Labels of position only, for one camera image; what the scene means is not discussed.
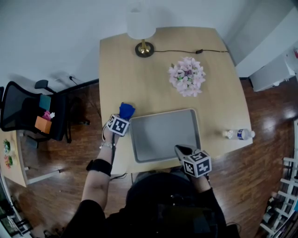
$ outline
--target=chair armrest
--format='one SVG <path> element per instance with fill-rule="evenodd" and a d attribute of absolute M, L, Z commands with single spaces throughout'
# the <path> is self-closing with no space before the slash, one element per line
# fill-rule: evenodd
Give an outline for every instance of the chair armrest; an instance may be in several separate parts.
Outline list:
<path fill-rule="evenodd" d="M 55 94 L 56 92 L 54 90 L 50 89 L 47 85 L 48 85 L 48 81 L 43 79 L 43 80 L 37 81 L 34 88 L 35 89 L 45 89 L 45 90 L 49 91 L 50 93 Z"/>

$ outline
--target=flower arrangement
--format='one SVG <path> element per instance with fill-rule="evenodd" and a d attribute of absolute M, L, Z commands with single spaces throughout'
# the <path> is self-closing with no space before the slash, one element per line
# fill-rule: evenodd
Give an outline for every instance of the flower arrangement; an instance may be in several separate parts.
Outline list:
<path fill-rule="evenodd" d="M 10 155 L 4 156 L 5 164 L 8 168 L 11 168 L 13 165 L 13 158 Z"/>
<path fill-rule="evenodd" d="M 201 84 L 206 81 L 203 67 L 200 62 L 192 57 L 185 57 L 183 61 L 178 61 L 177 65 L 169 68 L 170 83 L 181 93 L 184 97 L 196 97 L 200 90 Z"/>
<path fill-rule="evenodd" d="M 7 139 L 5 139 L 3 141 L 3 145 L 4 145 L 4 152 L 9 153 L 10 152 L 10 143 Z"/>

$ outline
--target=table lamp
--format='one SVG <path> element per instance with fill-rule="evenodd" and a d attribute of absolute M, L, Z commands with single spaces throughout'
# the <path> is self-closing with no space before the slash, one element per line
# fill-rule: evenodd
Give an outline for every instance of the table lamp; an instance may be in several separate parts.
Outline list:
<path fill-rule="evenodd" d="M 133 39 L 142 40 L 135 47 L 137 56 L 146 58 L 153 55 L 154 46 L 145 42 L 145 39 L 153 36 L 155 31 L 156 27 L 145 5 L 140 2 L 130 4 L 127 12 L 127 34 Z"/>

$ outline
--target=water bottle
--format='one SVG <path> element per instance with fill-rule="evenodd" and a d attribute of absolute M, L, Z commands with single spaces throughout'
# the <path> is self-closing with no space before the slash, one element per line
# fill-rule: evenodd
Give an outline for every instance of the water bottle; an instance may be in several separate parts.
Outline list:
<path fill-rule="evenodd" d="M 254 138 L 255 135 L 254 131 L 250 131 L 248 129 L 228 130 L 223 132 L 223 136 L 228 139 L 247 140 L 249 138 Z"/>

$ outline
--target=brass lamp base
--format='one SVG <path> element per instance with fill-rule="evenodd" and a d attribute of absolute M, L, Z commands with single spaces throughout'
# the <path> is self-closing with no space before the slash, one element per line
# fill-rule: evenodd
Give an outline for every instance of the brass lamp base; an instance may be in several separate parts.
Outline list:
<path fill-rule="evenodd" d="M 154 46 L 151 43 L 145 42 L 145 40 L 142 40 L 141 43 L 136 45 L 135 53 L 139 57 L 147 58 L 147 57 L 153 55 Z"/>

